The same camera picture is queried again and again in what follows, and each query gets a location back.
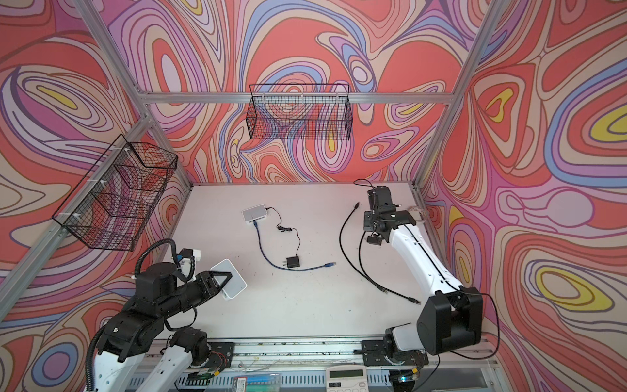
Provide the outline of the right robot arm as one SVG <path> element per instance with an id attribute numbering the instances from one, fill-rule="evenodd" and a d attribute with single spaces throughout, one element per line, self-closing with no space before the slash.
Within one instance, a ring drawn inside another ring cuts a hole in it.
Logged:
<path id="1" fill-rule="evenodd" d="M 482 294 L 474 287 L 464 287 L 448 271 L 422 236 L 411 213 L 365 212 L 363 226 L 401 256 L 420 291 L 421 313 L 417 320 L 389 331 L 395 348 L 436 355 L 480 343 Z"/>

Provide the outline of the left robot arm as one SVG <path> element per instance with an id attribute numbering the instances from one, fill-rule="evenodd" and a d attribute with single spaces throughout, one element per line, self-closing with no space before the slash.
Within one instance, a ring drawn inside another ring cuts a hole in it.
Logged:
<path id="1" fill-rule="evenodd" d="M 229 270 L 196 272 L 198 251 L 178 251 L 171 238 L 158 240 L 139 256 L 135 293 L 91 339 L 85 360 L 87 391 L 124 391 L 153 341 L 163 331 L 173 335 L 163 356 L 140 384 L 141 391 L 168 391 L 189 367 L 210 357 L 207 333 L 192 325 L 173 327 L 169 319 L 192 311 L 223 292 L 233 279 Z"/>

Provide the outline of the white network switch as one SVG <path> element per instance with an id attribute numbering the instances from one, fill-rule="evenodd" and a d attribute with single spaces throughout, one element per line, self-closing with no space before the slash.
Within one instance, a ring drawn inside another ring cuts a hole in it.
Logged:
<path id="1" fill-rule="evenodd" d="M 248 288 L 232 261 L 224 259 L 210 269 L 213 279 L 221 287 L 221 295 L 228 302 Z"/>
<path id="2" fill-rule="evenodd" d="M 260 204 L 244 209 L 242 214 L 245 222 L 252 224 L 258 220 L 265 219 L 268 216 L 268 209 L 264 204 Z"/>

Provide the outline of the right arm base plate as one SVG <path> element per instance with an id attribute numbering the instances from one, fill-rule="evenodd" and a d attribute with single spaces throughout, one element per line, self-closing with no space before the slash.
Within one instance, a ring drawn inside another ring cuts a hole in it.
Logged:
<path id="1" fill-rule="evenodd" d="M 362 340 L 354 354 L 362 357 L 367 367 L 411 366 L 421 369 L 429 364 L 426 352 L 420 350 L 401 351 L 393 341 L 385 339 Z"/>

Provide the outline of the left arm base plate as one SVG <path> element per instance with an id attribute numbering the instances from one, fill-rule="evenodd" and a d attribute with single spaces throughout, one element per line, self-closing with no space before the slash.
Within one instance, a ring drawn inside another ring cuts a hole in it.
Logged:
<path id="1" fill-rule="evenodd" d="M 235 343 L 230 341 L 210 341 L 207 343 L 199 368 L 224 371 L 233 362 Z"/>

